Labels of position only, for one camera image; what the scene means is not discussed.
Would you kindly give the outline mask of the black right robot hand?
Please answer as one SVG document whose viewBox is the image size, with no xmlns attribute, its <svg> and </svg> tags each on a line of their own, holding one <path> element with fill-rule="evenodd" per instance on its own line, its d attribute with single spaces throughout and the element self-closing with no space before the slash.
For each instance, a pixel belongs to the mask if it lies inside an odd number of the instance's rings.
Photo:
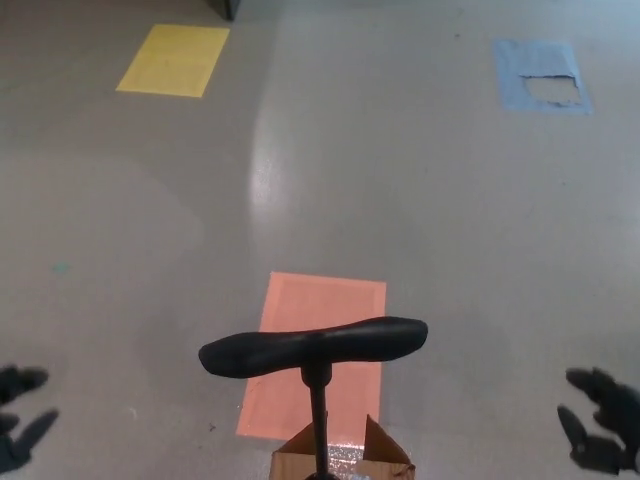
<svg viewBox="0 0 640 480">
<path fill-rule="evenodd" d="M 570 458 L 581 469 L 617 476 L 639 471 L 639 391 L 598 369 L 570 368 L 566 380 L 597 406 L 595 422 L 615 440 L 591 435 L 568 407 L 557 414 L 571 446 Z"/>
</svg>

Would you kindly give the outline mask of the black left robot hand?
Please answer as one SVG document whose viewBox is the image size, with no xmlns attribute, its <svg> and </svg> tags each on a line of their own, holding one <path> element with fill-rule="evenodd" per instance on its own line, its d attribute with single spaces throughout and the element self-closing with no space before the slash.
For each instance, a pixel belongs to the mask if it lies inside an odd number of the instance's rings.
<svg viewBox="0 0 640 480">
<path fill-rule="evenodd" d="M 1 407 L 18 397 L 35 391 L 46 384 L 49 373 L 41 368 L 18 368 L 8 365 L 1 368 Z M 11 413 L 1 413 L 1 474 L 19 470 L 32 458 L 32 450 L 44 438 L 57 420 L 59 411 L 45 411 L 27 425 L 22 433 L 14 438 L 11 431 L 20 419 Z"/>
</svg>

